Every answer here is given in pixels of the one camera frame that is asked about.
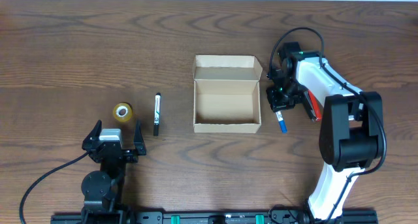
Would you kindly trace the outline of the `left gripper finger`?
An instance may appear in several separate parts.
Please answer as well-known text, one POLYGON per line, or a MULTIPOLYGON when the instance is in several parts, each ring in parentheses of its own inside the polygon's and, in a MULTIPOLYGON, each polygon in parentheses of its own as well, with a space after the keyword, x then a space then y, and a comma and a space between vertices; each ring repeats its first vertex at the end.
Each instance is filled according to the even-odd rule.
POLYGON ((138 155, 146 155, 146 146, 140 129, 140 121, 138 120, 135 124, 135 133, 133 144, 138 155))
POLYGON ((83 150, 95 149, 97 147, 97 143, 99 141, 99 136, 101 134, 101 131, 102 131, 102 121, 98 120, 94 128, 90 131, 90 133, 83 140, 82 149, 83 150))

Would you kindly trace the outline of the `blue whiteboard marker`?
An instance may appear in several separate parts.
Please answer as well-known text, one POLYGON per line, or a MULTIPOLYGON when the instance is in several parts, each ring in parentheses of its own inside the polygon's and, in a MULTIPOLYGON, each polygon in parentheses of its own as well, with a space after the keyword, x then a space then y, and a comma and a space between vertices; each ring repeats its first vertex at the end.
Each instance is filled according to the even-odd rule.
POLYGON ((278 123, 279 123, 279 126, 280 126, 280 129, 281 129, 282 133, 283 134, 287 133, 287 127, 286 127, 286 124, 285 124, 285 120, 284 120, 284 118, 282 116, 282 113, 280 111, 276 112, 276 117, 278 119, 278 123))

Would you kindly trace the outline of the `red stapler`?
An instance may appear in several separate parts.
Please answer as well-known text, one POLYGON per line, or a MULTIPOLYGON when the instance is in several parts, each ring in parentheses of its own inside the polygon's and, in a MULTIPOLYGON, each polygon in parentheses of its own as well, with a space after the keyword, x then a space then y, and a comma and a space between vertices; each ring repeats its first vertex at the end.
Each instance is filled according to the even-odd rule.
POLYGON ((321 121, 322 115, 319 105, 313 93, 309 90, 304 92, 303 105, 308 117, 312 121, 321 121))

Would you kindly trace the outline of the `green black whiteboard marker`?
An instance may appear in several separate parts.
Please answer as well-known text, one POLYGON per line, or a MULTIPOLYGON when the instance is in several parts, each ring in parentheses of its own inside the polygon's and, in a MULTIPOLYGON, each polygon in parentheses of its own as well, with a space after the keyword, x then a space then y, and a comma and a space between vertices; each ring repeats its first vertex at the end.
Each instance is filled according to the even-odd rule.
POLYGON ((161 94, 157 93, 155 95, 155 107, 154 107, 154 119, 153 119, 153 135, 159 135, 159 125, 160 125, 160 111, 161 111, 161 94))

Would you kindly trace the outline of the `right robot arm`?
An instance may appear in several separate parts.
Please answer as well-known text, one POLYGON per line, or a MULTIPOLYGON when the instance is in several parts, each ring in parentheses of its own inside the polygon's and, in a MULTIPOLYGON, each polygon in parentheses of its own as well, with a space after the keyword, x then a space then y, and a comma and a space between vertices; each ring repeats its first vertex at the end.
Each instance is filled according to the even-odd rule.
POLYGON ((269 66, 273 85, 266 94, 281 130, 287 130, 281 113, 297 104, 321 122, 324 165, 297 223, 344 223, 343 205, 356 179, 378 170, 387 154, 382 98, 351 85, 320 51, 304 51, 297 42, 277 43, 272 56, 281 67, 269 66))

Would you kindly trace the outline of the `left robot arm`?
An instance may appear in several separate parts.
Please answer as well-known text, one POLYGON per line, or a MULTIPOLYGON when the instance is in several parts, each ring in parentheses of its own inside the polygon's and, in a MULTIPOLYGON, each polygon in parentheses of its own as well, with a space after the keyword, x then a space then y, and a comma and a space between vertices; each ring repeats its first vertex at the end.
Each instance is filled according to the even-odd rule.
POLYGON ((82 142, 82 149, 100 169, 82 181, 84 195, 82 223, 136 223, 137 215, 121 201, 128 163, 137 163, 146 155, 140 122, 136 122, 133 149, 124 149, 121 129, 103 129, 102 121, 82 142))

